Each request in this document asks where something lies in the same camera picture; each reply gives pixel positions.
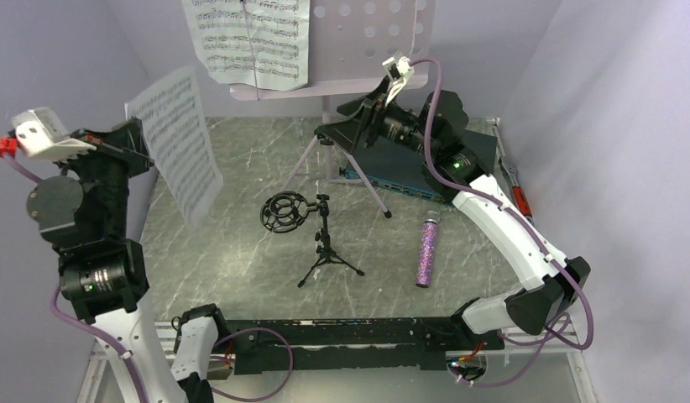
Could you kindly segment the sheet music page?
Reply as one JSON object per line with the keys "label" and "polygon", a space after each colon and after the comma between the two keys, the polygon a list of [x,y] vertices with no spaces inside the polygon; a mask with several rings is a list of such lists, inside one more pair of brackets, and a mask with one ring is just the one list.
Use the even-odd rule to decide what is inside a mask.
{"label": "sheet music page", "polygon": [[189,229],[197,229],[223,188],[206,126],[196,68],[183,66],[125,104],[138,118],[149,155]]}
{"label": "sheet music page", "polygon": [[220,84],[289,92],[309,81],[309,1],[185,0],[197,59]]}

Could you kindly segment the lilac perforated music stand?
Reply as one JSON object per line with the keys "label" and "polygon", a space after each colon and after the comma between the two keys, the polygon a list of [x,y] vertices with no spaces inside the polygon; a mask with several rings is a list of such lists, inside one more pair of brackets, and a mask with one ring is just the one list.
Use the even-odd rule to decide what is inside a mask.
{"label": "lilac perforated music stand", "polygon": [[331,98],[373,90],[383,61],[398,53],[427,55],[434,1],[313,1],[309,31],[309,81],[290,92],[233,85],[239,101],[319,97],[321,119],[331,119]]}

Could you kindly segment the black microphone shock mount stand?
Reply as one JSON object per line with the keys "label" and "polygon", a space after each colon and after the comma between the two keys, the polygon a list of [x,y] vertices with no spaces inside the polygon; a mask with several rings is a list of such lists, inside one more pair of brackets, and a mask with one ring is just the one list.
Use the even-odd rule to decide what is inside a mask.
{"label": "black microphone shock mount stand", "polygon": [[314,275],[314,271],[327,264],[340,264],[353,270],[359,276],[365,272],[342,259],[332,248],[329,232],[328,217],[330,196],[325,193],[316,194],[315,201],[308,201],[303,195],[295,191],[282,191],[269,198],[261,207],[259,220],[261,225],[271,233],[290,233],[301,227],[312,213],[316,213],[322,220],[321,227],[316,231],[314,240],[317,243],[318,259],[310,267],[307,274],[297,284],[302,288],[306,281]]}

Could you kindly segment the purple glitter microphone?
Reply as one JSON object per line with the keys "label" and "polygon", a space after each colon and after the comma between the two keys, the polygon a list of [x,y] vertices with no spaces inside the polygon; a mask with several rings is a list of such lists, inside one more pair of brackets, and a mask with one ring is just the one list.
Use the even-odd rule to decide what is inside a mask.
{"label": "purple glitter microphone", "polygon": [[436,253],[436,241],[441,213],[427,211],[421,230],[421,245],[419,249],[419,261],[416,271],[416,286],[428,288],[431,283],[431,273],[434,266]]}

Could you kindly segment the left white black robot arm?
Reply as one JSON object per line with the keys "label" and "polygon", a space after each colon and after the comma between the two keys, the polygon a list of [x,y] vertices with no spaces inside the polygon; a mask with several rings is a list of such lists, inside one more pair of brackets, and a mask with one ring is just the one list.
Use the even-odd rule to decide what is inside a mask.
{"label": "left white black robot arm", "polygon": [[70,302],[67,322],[92,334],[127,402],[211,402],[211,353],[230,341],[220,309],[208,304],[177,319],[175,357],[159,339],[144,252],[127,235],[128,183],[152,166],[142,123],[130,118],[108,132],[61,134],[53,123],[25,123],[23,149],[45,141],[60,173],[41,180],[28,214],[58,254],[56,295]]}

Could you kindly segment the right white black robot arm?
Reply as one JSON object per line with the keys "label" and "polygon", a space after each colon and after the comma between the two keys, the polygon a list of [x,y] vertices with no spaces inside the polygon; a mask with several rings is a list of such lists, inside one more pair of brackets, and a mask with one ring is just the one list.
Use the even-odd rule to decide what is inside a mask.
{"label": "right white black robot arm", "polygon": [[590,274],[581,256],[569,259],[531,226],[524,213],[505,195],[494,176],[495,137],[468,129],[468,115],[455,92],[441,91],[435,112],[425,102],[415,115],[396,102],[385,101],[389,79],[369,94],[338,106],[342,118],[324,123],[316,135],[353,152],[387,139],[417,154],[425,151],[425,130],[432,116],[432,174],[421,173],[432,190],[468,216],[492,241],[514,270],[519,286],[488,298],[474,299],[454,316],[452,339],[472,348],[489,331],[518,327],[540,334],[578,299]]}

